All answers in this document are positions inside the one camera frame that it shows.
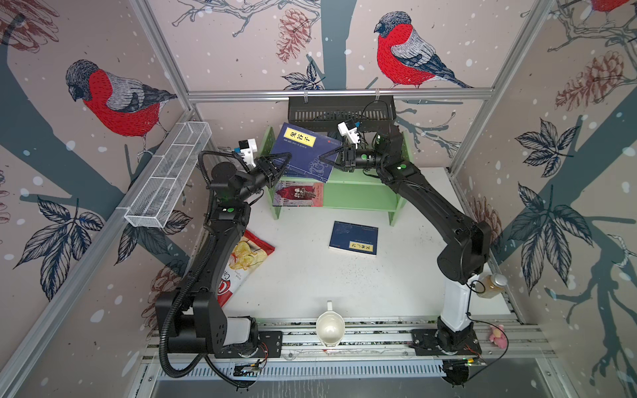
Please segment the pink red illustrated book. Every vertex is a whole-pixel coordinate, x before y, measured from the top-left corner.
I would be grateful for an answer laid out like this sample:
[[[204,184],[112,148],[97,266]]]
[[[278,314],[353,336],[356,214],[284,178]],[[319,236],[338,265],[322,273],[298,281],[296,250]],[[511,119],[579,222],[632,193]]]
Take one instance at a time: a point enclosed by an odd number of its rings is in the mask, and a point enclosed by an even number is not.
[[[274,189],[274,207],[323,207],[324,184],[284,181]]]

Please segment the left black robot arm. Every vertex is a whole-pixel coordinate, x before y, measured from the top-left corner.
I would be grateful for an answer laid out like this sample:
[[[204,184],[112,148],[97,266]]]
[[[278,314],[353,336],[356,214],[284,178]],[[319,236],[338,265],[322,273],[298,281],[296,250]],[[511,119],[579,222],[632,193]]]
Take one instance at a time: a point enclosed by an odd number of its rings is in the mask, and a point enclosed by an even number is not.
[[[162,358],[170,353],[207,355],[227,350],[250,355],[260,345],[256,321],[227,317],[218,290],[232,252],[247,231],[252,204],[275,187],[292,156],[260,156],[249,167],[239,154],[218,155],[223,160],[212,169],[207,169],[204,159],[216,152],[202,151],[197,157],[209,192],[202,248],[177,288],[159,295],[155,303]]]

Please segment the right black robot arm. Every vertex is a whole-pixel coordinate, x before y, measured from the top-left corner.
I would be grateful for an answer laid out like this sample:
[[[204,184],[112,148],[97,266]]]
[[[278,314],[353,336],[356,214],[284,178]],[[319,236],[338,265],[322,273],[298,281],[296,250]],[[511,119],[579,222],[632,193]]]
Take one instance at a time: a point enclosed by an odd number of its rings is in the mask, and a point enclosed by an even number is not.
[[[492,229],[454,207],[429,184],[419,167],[404,154],[404,137],[393,126],[360,148],[344,144],[319,159],[344,172],[373,169],[380,181],[413,205],[436,228],[446,247],[437,265],[447,278],[441,327],[451,333],[466,331],[469,320],[469,285],[482,273],[489,258]]]

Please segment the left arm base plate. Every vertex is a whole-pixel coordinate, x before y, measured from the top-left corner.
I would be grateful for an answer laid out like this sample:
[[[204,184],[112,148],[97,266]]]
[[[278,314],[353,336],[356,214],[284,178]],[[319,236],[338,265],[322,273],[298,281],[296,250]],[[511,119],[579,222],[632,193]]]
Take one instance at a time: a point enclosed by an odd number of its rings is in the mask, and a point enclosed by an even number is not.
[[[215,354],[217,359],[265,359],[280,358],[283,347],[283,333],[281,331],[265,331],[259,333],[259,339],[252,349],[241,348],[237,345],[226,346]]]

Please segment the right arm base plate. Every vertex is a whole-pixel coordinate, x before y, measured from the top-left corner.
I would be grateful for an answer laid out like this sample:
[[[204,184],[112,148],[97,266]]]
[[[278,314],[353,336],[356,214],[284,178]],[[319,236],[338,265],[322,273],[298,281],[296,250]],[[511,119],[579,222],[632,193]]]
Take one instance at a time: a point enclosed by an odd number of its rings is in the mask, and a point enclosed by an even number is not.
[[[416,356],[481,356],[482,349],[473,328],[459,332],[445,328],[411,330],[411,348]]]

